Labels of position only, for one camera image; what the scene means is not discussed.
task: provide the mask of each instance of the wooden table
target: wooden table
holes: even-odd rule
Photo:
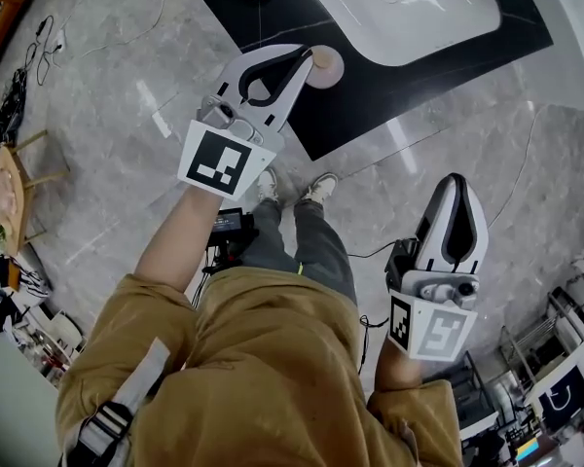
[[[37,233],[28,239],[25,238],[26,225],[28,224],[28,218],[32,209],[35,187],[41,183],[57,180],[69,174],[69,170],[66,169],[31,180],[21,164],[18,152],[47,134],[48,132],[43,130],[14,148],[7,146],[0,148],[0,168],[11,175],[11,182],[16,195],[16,212],[14,214],[0,212],[0,225],[7,232],[5,252],[12,257],[16,256],[24,244],[43,233]]]

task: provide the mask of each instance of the gray tile floor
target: gray tile floor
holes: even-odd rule
[[[39,192],[32,228],[48,231],[34,245],[55,284],[54,303],[88,331],[179,198],[175,173],[188,123],[238,50],[201,0],[164,0],[152,31],[83,56],[142,33],[162,0],[82,0],[74,8],[79,1],[34,0],[0,63],[0,104],[39,22],[52,14],[56,30],[68,19],[67,50],[55,56],[46,83],[38,87],[34,70],[29,75],[19,139],[43,128],[52,134],[27,151],[31,174],[71,168],[68,179]],[[470,179],[489,223],[512,194],[490,229],[480,315],[467,342],[483,354],[503,324],[517,329],[536,316],[584,244],[584,113],[528,98],[519,64],[510,64],[317,162],[287,128],[275,162],[280,193],[293,203],[314,177],[336,172],[342,182],[327,217],[348,251],[361,254],[412,234],[434,186],[452,171]],[[255,201],[252,189],[245,210]],[[290,211],[282,231],[294,250]],[[387,254],[352,260],[360,311],[373,322],[387,316]],[[381,331],[371,335],[366,388],[382,339]]]

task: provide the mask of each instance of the beige round object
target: beige round object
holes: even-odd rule
[[[344,60],[338,51],[326,45],[311,47],[313,68],[305,80],[310,87],[330,89],[344,76]]]

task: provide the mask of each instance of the pants leg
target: pants leg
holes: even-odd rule
[[[357,304],[347,251],[324,220],[322,206],[312,200],[301,200],[294,207],[294,216],[298,243],[295,260],[303,264],[303,275]]]
[[[279,231],[281,207],[271,199],[260,202],[253,210],[255,228],[260,232],[251,244],[240,254],[242,264],[259,269],[298,271],[298,264],[283,248],[283,238]]]

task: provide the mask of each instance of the black countertop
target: black countertop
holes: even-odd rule
[[[329,90],[305,87],[289,118],[312,160],[458,85],[552,45],[532,0],[497,0],[492,32],[400,67],[378,65],[348,41],[318,0],[204,0],[243,52],[275,43],[328,45],[345,74]],[[265,78],[271,89],[275,78]]]

